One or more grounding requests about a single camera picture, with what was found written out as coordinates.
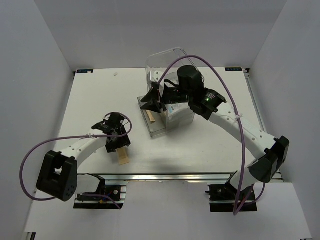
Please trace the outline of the thin gold cream tube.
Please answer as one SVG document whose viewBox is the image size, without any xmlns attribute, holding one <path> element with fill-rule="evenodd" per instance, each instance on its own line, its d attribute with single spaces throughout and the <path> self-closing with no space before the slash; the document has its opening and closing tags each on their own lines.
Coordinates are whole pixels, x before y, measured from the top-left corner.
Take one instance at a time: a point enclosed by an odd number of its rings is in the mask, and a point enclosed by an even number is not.
<svg viewBox="0 0 320 240">
<path fill-rule="evenodd" d="M 148 116 L 148 118 L 149 118 L 150 123 L 151 123 L 151 124 L 155 123 L 156 120 L 155 120 L 152 112 L 151 112 L 150 110 L 146 110 L 145 112 L 146 112 L 146 114 L 147 114 L 147 116 Z"/>
</svg>

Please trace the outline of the white sachet packet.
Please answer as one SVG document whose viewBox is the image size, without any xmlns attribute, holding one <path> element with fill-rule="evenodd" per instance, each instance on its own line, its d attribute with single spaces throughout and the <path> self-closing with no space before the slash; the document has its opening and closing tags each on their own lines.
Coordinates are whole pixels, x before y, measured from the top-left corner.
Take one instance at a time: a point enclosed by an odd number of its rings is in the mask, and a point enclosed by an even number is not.
<svg viewBox="0 0 320 240">
<path fill-rule="evenodd" d="M 190 107 L 187 103 L 176 103 L 167 105 L 167 117 L 169 120 L 182 118 L 190 113 Z"/>
</svg>

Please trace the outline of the wide gold cream tube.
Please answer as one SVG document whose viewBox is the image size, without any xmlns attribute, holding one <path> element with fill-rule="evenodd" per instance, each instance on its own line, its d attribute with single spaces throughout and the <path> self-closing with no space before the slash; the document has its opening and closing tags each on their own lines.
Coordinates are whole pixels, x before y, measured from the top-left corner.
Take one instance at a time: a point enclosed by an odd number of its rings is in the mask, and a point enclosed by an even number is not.
<svg viewBox="0 0 320 240">
<path fill-rule="evenodd" d="M 131 162 L 125 147 L 118 148 L 116 150 L 116 153 L 117 153 L 118 164 L 120 166 Z"/>
</svg>

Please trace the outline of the clear plastic organizer box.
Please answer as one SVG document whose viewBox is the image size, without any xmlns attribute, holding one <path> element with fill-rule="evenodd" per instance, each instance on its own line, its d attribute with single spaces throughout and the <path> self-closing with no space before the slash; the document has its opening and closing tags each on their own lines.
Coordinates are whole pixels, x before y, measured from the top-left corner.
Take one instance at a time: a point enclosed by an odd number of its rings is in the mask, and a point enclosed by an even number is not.
<svg viewBox="0 0 320 240">
<path fill-rule="evenodd" d="M 178 69 L 196 65 L 190 58 L 185 58 L 173 65 L 164 76 L 159 87 L 158 83 L 168 66 L 175 60 L 186 56 L 183 48 L 175 47 L 150 55 L 145 63 L 146 85 L 149 102 L 143 102 L 144 96 L 137 98 L 148 132 L 152 138 L 167 134 L 175 129 L 191 124 L 195 113 L 190 109 L 188 96 L 179 88 Z"/>
</svg>

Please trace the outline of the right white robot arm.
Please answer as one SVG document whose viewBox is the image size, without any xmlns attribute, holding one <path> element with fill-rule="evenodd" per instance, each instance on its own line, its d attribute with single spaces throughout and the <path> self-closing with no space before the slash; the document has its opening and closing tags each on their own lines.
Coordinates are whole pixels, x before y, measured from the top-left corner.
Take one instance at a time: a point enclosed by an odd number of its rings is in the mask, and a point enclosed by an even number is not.
<svg viewBox="0 0 320 240">
<path fill-rule="evenodd" d="M 285 136 L 276 138 L 240 116 L 233 102 L 228 103 L 216 90 L 205 87 L 201 72 L 193 65 L 179 67 L 177 81 L 157 70 L 149 75 L 148 93 L 141 99 L 142 110 L 162 113 L 168 111 L 169 105 L 188 104 L 194 114 L 221 127 L 253 155 L 250 164 L 227 180 L 225 192 L 229 198 L 236 200 L 248 187 L 271 181 L 287 158 L 290 141 Z"/>
</svg>

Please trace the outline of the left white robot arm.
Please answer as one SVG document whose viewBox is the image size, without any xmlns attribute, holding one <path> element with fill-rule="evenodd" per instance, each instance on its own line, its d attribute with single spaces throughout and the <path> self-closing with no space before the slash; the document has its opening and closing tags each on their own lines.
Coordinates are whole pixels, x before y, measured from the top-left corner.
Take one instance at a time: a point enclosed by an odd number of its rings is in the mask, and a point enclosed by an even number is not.
<svg viewBox="0 0 320 240">
<path fill-rule="evenodd" d="M 101 148 L 105 148 L 110 154 L 130 146 L 124 122 L 131 124 L 129 118 L 122 113 L 108 113 L 73 145 L 60 151 L 47 152 L 36 188 L 63 202 L 68 201 L 76 193 L 78 168 L 86 159 Z"/>
</svg>

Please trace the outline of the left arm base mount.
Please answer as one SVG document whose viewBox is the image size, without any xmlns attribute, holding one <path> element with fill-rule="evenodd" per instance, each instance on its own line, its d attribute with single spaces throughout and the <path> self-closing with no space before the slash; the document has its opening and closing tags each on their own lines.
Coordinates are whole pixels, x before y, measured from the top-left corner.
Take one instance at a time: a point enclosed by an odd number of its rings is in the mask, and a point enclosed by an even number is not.
<svg viewBox="0 0 320 240">
<path fill-rule="evenodd" d="M 127 181 L 103 175 L 77 176 L 73 208 L 79 210 L 120 210 L 127 195 Z"/>
</svg>

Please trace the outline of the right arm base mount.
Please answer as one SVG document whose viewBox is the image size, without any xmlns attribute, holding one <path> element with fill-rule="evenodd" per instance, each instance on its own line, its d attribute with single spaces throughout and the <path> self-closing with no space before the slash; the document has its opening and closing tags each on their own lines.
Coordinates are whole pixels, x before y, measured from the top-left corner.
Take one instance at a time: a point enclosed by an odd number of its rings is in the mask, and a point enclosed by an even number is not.
<svg viewBox="0 0 320 240">
<path fill-rule="evenodd" d="M 236 194 L 229 191 L 224 184 L 210 184 L 207 191 L 211 213 L 232 213 L 234 210 Z M 251 203 L 256 199 L 254 190 L 241 208 L 241 212 L 257 212 L 257 204 Z"/>
</svg>

